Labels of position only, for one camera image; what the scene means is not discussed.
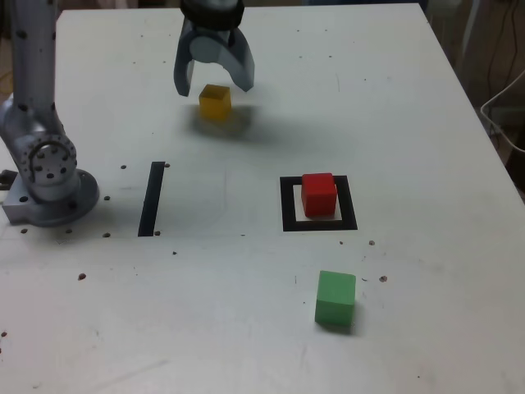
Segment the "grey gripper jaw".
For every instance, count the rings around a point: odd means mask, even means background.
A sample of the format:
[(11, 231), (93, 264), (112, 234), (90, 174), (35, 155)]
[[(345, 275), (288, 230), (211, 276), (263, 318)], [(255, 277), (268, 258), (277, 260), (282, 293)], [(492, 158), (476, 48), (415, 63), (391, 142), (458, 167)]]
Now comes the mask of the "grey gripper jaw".
[(190, 44), (195, 38), (194, 24), (184, 23), (177, 44), (173, 79), (176, 90), (183, 97), (189, 96), (190, 84), (193, 75), (194, 58), (190, 51)]
[(244, 92), (253, 88), (255, 65), (247, 39), (240, 29), (227, 31), (197, 30), (189, 51), (201, 63), (222, 66)]

